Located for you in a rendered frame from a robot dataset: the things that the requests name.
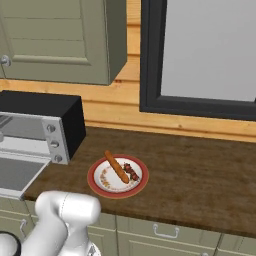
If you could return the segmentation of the dark red kebab skewer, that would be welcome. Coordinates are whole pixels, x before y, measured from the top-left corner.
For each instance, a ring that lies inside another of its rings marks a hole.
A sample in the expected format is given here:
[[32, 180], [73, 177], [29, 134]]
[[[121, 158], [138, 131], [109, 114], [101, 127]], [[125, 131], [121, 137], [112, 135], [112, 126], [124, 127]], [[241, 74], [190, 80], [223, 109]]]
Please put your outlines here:
[[139, 176], [136, 174], [130, 164], [125, 163], [123, 169], [126, 173], [130, 174], [130, 178], [132, 180], [137, 181], [139, 179]]

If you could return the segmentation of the olive green drawer front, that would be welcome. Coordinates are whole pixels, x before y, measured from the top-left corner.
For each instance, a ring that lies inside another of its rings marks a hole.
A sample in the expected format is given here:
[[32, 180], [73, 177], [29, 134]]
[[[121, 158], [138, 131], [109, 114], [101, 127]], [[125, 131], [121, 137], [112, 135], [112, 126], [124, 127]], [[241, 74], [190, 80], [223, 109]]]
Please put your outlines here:
[[99, 248], [102, 256], [118, 256], [116, 218], [101, 213], [98, 221], [88, 227], [90, 240]]
[[223, 234], [217, 251], [220, 256], [256, 256], [256, 238]]
[[0, 231], [8, 231], [24, 241], [20, 232], [20, 222], [26, 219], [27, 225], [23, 228], [26, 237], [34, 229], [38, 217], [35, 212], [35, 203], [28, 200], [16, 200], [0, 197]]
[[[177, 239], [154, 235], [153, 224], [178, 227]], [[119, 256], [213, 256], [220, 238], [218, 232], [175, 226], [117, 216]]]

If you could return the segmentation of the toaster oven glass door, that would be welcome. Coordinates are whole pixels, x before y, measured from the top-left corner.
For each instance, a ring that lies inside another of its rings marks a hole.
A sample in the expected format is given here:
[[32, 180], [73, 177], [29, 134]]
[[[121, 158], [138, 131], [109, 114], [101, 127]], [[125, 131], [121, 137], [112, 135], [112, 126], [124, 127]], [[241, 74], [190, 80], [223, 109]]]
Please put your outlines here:
[[46, 157], [0, 151], [0, 197], [22, 200], [50, 162]]

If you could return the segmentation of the red rimmed white plate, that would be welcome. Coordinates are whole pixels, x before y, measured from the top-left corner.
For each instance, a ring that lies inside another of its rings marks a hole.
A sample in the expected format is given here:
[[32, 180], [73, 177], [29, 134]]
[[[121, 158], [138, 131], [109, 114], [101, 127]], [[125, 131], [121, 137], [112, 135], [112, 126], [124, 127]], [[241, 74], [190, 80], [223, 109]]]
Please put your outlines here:
[[90, 188], [98, 195], [109, 199], [124, 199], [141, 192], [149, 180], [146, 165], [138, 158], [129, 155], [114, 154], [114, 158], [121, 167], [129, 164], [138, 179], [133, 180], [131, 174], [127, 173], [129, 182], [124, 183], [108, 160], [103, 157], [96, 161], [88, 171], [87, 181]]

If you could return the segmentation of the brown baguette bread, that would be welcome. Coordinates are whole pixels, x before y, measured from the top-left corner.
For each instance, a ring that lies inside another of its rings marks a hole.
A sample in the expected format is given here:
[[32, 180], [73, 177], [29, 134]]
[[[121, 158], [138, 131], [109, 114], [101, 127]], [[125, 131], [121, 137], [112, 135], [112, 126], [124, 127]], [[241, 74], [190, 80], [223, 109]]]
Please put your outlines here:
[[128, 184], [129, 178], [127, 174], [124, 172], [124, 170], [122, 169], [120, 164], [116, 161], [116, 159], [113, 157], [112, 153], [109, 150], [106, 150], [104, 152], [104, 155], [107, 161], [109, 162], [109, 164], [111, 165], [111, 167], [114, 169], [117, 176], [121, 179], [121, 181], [125, 184]]

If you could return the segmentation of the black and silver toaster oven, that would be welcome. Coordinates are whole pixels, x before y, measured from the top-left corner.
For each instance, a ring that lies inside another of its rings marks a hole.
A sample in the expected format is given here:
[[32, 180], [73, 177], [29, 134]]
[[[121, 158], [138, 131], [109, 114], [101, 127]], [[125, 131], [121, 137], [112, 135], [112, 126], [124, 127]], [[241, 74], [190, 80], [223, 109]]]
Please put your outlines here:
[[[49, 133], [51, 124], [56, 130]], [[48, 157], [67, 165], [86, 136], [80, 96], [3, 90], [0, 92], [0, 149]], [[56, 140], [59, 147], [50, 143]]]

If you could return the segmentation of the olive green wall cupboard door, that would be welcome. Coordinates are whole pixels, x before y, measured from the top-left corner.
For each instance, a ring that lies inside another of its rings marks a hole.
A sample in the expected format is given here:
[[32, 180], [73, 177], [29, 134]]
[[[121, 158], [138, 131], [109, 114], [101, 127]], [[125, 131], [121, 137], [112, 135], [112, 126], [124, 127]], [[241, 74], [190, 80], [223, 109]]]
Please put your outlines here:
[[0, 78], [109, 85], [126, 62], [126, 0], [0, 0]]

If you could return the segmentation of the black framed window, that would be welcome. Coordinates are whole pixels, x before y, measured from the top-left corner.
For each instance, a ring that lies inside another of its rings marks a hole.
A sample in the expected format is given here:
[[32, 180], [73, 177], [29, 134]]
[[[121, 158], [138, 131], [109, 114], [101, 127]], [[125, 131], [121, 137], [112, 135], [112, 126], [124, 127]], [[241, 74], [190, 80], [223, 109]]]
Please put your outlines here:
[[256, 122], [253, 102], [162, 96], [167, 0], [141, 0], [141, 112]]

